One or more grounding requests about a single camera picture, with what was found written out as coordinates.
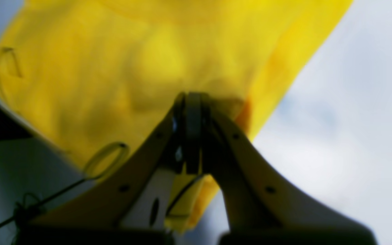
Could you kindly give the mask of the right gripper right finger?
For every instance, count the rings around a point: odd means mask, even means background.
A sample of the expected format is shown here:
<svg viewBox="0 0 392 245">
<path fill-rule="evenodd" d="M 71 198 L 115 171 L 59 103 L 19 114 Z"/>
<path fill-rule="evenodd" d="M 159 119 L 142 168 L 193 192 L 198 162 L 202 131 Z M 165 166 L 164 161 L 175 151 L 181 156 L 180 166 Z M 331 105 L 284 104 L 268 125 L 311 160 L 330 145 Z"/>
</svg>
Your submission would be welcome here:
<svg viewBox="0 0 392 245">
<path fill-rule="evenodd" d="M 221 245 L 375 245 L 364 225 L 278 173 L 239 127 L 201 97 L 202 170 L 221 188 L 230 233 Z"/>
</svg>

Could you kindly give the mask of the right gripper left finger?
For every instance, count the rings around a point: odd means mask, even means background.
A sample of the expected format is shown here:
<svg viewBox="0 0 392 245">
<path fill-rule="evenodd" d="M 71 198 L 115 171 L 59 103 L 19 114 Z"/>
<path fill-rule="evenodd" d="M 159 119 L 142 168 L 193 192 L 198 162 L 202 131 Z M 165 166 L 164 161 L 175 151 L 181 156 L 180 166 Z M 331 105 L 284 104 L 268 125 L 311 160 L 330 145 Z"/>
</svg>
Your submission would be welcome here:
<svg viewBox="0 0 392 245">
<path fill-rule="evenodd" d="M 203 94 L 181 93 L 126 163 L 78 198 L 31 221 L 19 245 L 174 245 L 164 228 L 177 174 L 200 164 Z"/>
</svg>

